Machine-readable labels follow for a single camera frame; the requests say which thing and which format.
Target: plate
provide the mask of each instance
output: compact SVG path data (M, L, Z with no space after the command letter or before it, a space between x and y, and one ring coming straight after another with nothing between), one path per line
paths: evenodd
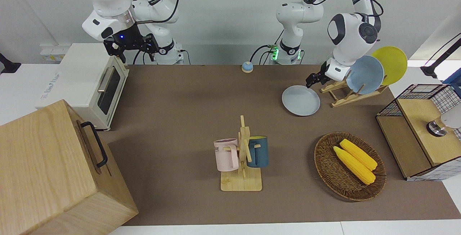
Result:
M342 162L333 150L333 146L347 138L365 151L376 162L373 170L376 180L369 185L360 181ZM314 162L318 174L324 183L340 195L351 201L366 201L375 198L384 189L386 183L386 169L376 150L361 138L345 132L329 133L323 136L315 146Z
M379 60L384 68L386 78L382 85L389 85L400 80L408 68L407 56L396 46L384 46L373 52L372 57Z
M320 98L316 92L303 85L293 85L285 89L282 102L287 110L298 116L312 115L320 108Z
M360 87L365 87L359 92L361 95L375 92L384 79L384 69L379 60L372 56L362 56L350 67L351 74L346 79L347 85L354 92L359 92Z

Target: wire basket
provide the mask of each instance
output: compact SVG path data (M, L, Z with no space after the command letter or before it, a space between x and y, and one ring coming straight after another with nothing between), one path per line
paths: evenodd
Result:
M373 170L376 180L369 185L360 181L342 162L333 150L343 139L348 139L376 162ZM379 195L386 183L386 169L376 150L361 138L350 133L335 132L323 136L316 144L314 162L324 183L336 194L351 201L366 201Z

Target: oven door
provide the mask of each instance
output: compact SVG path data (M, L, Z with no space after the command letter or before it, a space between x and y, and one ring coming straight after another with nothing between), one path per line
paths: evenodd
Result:
M96 107L94 111L98 118L106 124L106 126L101 127L103 129L109 127L126 80L120 64L114 58L111 61L97 89L97 102L94 105Z

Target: yellow plate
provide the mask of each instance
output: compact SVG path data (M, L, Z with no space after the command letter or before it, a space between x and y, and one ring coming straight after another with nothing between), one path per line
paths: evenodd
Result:
M386 78L382 85L389 85L400 80L408 67L405 53L395 46L384 46L373 52L372 57L381 62Z

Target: brown tablecloth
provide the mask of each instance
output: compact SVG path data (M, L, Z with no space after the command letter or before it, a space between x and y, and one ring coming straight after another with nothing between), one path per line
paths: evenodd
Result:
M283 107L282 92L303 85L318 66L255 66L251 74L240 66L130 69L112 130L100 134L139 209L126 225L460 218L443 183L403 179L375 120L393 99L389 91L338 108L319 94L320 110L297 117ZM268 136L261 192L220 190L213 141L237 138L240 115L252 135ZM380 154L388 177L375 199L345 202L318 176L314 147L335 131L363 138Z

